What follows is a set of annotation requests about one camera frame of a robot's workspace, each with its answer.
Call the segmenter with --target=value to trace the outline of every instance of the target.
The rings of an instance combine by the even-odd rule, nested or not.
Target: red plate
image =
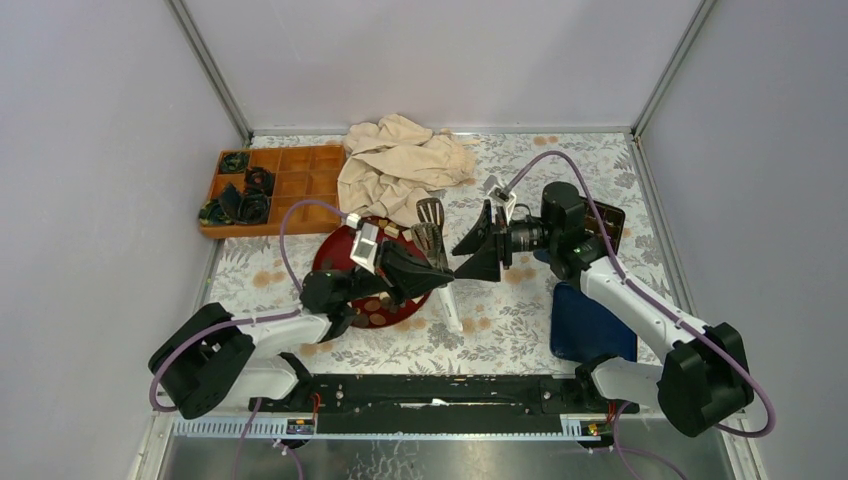
[[[377,225],[377,222],[380,220],[388,221],[382,217],[366,217],[365,220],[369,223],[373,223],[374,225]],[[339,227],[333,231],[333,233],[324,240],[324,243],[321,244],[321,247],[315,254],[315,260],[312,261],[312,270],[349,270],[356,266],[356,264],[353,263],[353,260],[350,259],[350,249],[353,248],[354,235],[354,230],[346,226]],[[427,257],[418,250],[415,244],[407,242],[406,239],[403,238],[403,235],[398,235],[398,238],[392,238],[386,235],[383,232],[383,229],[380,229],[377,234],[377,243],[382,242],[385,238],[399,242],[416,257],[424,260],[427,259]],[[415,303],[412,300],[407,300],[406,305],[399,308],[395,313],[391,313],[388,309],[383,308],[382,305],[374,310],[375,304],[369,302],[377,302],[377,305],[379,305],[379,297],[366,297],[354,300],[351,302],[353,308],[361,314],[367,315],[369,321],[365,324],[364,319],[360,318],[354,320],[353,326],[358,328],[383,328],[396,325],[417,312],[429,297],[430,294],[427,293],[418,303]],[[368,305],[373,311],[366,309],[366,305]]]

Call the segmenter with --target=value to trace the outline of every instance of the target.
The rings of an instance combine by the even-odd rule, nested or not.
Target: white wall
[[[0,477],[122,478],[238,139],[163,1],[3,2],[0,65]]]
[[[255,129],[631,125],[698,0],[188,0]]]
[[[777,406],[773,480],[848,470],[846,23],[844,0],[718,2],[644,138],[699,313]]]

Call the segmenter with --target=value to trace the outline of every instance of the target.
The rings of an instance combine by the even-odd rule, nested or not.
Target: floral tablecloth
[[[256,137],[254,148],[338,143],[339,136]],[[509,181],[533,156],[545,150],[568,153],[593,197],[624,209],[626,222],[619,257],[654,290],[670,298],[661,255],[622,134],[467,135],[477,154],[474,178],[437,196],[445,205],[448,251],[480,212],[491,175]],[[542,187],[554,180],[577,184],[568,165],[556,157],[540,162],[515,188],[519,202],[538,212]],[[286,238],[292,267],[303,278],[326,235]],[[233,313],[280,308],[297,294],[285,273],[277,237],[227,239],[209,289],[209,301]],[[456,268],[464,258],[450,258]],[[447,329],[433,296],[413,317],[383,329],[350,328],[340,338],[294,349],[312,373],[551,374],[571,373],[576,364],[554,357],[548,347],[552,291],[557,279],[532,255],[519,255],[501,283],[454,282],[465,331]],[[639,361],[656,362],[640,341]]]

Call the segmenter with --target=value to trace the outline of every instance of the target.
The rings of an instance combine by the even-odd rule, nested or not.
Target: navy blue fabric
[[[580,363],[606,353],[636,361],[636,334],[600,303],[560,282],[554,287],[551,353]]]

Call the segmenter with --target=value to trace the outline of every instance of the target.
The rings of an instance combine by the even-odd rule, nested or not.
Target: crumpled towel
[[[418,200],[469,179],[476,163],[453,135],[433,135],[398,114],[350,127],[342,144],[350,157],[339,173],[339,208],[404,227],[418,223]]]

